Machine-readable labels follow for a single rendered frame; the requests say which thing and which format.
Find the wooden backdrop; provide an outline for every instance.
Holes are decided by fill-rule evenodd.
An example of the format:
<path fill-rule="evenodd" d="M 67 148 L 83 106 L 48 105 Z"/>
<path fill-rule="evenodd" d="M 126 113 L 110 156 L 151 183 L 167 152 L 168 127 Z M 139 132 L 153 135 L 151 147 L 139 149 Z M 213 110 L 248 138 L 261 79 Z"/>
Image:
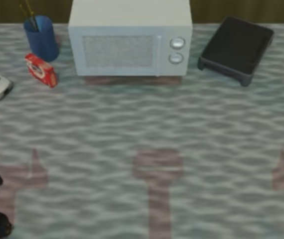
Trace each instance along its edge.
<path fill-rule="evenodd" d="M 55 23 L 69 20 L 72 0 L 29 0 L 37 14 Z M 253 22 L 284 23 L 284 0 L 190 0 L 193 22 L 217 23 L 226 16 Z M 18 0 L 0 0 L 0 22 L 22 22 Z"/>

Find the red alarm clock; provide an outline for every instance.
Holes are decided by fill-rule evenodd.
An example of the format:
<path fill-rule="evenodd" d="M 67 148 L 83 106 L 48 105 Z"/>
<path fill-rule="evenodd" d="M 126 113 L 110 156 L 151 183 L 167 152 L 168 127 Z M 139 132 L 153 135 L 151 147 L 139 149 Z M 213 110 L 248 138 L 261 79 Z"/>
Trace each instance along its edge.
<path fill-rule="evenodd" d="M 53 67 L 36 55 L 29 53 L 25 56 L 30 74 L 39 81 L 53 88 L 58 84 L 57 74 Z"/>

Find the white microwave oven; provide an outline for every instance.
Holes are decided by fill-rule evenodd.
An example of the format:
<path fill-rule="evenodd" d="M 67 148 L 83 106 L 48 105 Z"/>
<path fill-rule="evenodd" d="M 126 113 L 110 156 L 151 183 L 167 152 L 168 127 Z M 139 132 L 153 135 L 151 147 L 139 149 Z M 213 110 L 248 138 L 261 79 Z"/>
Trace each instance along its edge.
<path fill-rule="evenodd" d="M 189 0 L 73 0 L 68 24 L 79 76 L 182 76 Z"/>

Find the pencil holder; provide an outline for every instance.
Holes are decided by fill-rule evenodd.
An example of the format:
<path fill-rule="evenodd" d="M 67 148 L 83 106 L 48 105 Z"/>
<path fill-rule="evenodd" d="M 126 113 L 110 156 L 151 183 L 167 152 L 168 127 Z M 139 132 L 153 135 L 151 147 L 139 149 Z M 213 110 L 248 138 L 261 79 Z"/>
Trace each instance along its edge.
<path fill-rule="evenodd" d="M 52 21 L 47 16 L 38 15 L 35 18 L 39 31 L 32 27 L 28 19 L 23 23 L 31 52 L 42 60 L 51 62 L 59 55 Z"/>

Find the water-patterned tabletop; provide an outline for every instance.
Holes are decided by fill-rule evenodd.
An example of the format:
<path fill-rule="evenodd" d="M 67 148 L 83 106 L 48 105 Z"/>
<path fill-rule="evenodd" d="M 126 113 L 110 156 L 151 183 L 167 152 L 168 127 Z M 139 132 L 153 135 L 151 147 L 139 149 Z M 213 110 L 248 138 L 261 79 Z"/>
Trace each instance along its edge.
<path fill-rule="evenodd" d="M 50 89 L 28 73 L 22 26 L 0 24 L 10 238 L 283 239 L 284 25 L 266 26 L 274 41 L 243 88 L 196 67 L 216 24 L 194 26 L 182 79 L 77 77 L 58 24 Z"/>

